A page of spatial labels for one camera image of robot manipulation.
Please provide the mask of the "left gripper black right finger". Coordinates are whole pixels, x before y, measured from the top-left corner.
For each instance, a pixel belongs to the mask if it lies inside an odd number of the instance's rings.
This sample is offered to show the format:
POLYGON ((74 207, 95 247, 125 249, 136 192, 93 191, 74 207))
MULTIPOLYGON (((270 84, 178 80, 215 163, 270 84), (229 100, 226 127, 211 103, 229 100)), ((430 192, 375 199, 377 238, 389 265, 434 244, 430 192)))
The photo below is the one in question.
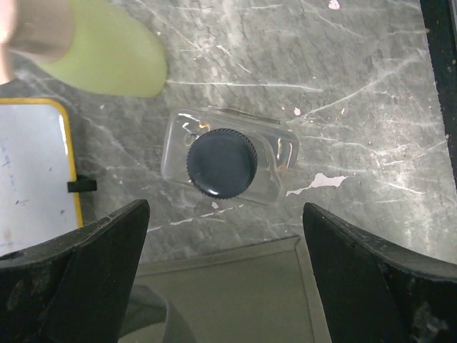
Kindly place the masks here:
POLYGON ((307 203, 303 231, 333 342, 455 342, 456 265, 307 203))

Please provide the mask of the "clear square bottle black cap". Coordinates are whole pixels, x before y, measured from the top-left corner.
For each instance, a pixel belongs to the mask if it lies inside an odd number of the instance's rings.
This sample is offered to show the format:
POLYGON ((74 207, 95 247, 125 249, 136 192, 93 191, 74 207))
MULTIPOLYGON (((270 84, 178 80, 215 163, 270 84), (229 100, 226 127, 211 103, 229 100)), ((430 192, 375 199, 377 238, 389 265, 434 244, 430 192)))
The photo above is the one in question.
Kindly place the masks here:
POLYGON ((276 204, 300 143, 279 120, 233 109, 179 109, 169 118, 161 175, 213 199, 276 204))

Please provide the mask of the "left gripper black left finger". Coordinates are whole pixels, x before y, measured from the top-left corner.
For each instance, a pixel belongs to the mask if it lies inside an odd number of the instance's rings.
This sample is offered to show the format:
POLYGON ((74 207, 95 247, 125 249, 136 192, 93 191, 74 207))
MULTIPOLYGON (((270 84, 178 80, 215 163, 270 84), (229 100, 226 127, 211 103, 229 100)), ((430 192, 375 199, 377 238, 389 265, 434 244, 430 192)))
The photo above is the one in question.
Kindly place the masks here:
POLYGON ((1 257, 2 342, 117 342, 149 225, 136 200, 1 257))

